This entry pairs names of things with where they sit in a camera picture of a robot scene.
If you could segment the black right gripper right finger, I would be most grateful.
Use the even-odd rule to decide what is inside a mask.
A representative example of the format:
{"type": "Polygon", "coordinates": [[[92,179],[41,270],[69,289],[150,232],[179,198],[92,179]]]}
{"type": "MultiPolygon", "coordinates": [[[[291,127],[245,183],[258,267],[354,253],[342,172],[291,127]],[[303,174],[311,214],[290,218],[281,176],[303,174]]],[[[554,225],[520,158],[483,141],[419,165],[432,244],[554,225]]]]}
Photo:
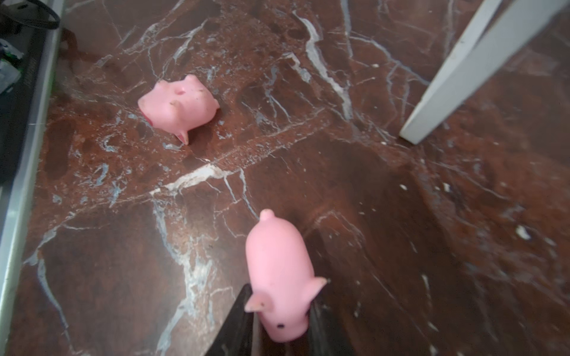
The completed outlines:
{"type": "Polygon", "coordinates": [[[313,301],[310,307],[308,340],[312,356],[354,355],[342,325],[330,307],[321,301],[313,301]]]}

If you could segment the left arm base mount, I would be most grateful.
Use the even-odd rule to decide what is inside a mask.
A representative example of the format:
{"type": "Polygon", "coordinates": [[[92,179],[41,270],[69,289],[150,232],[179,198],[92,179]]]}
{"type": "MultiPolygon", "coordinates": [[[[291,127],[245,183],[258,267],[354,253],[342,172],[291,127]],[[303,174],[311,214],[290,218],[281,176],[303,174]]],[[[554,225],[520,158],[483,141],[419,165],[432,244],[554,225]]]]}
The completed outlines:
{"type": "Polygon", "coordinates": [[[59,25],[44,1],[1,2],[1,183],[16,174],[47,33],[59,25]]]}

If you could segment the pink pig toy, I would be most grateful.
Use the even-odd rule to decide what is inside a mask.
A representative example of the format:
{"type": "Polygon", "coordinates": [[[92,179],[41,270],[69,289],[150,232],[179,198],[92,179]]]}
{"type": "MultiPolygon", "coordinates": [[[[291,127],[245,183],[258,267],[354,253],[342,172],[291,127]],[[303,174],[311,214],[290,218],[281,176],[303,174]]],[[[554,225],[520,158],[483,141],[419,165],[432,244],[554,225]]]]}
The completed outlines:
{"type": "Polygon", "coordinates": [[[215,117],[220,108],[206,86],[193,74],[183,80],[158,81],[150,92],[137,101],[147,122],[189,144],[189,132],[215,117]]]}
{"type": "Polygon", "coordinates": [[[301,233],[264,209],[246,238],[246,264],[252,295],[244,311],[257,314],[276,343],[300,338],[309,328],[311,303],[327,285],[316,276],[301,233]]]}

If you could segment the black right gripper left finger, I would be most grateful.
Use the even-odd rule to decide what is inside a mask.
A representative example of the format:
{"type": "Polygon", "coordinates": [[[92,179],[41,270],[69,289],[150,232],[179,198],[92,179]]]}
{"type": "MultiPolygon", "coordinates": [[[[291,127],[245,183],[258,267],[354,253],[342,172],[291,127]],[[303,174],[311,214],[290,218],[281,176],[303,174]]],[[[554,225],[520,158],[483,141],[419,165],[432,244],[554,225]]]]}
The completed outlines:
{"type": "Polygon", "coordinates": [[[205,356],[251,356],[254,314],[245,312],[252,287],[245,284],[205,356]]]}

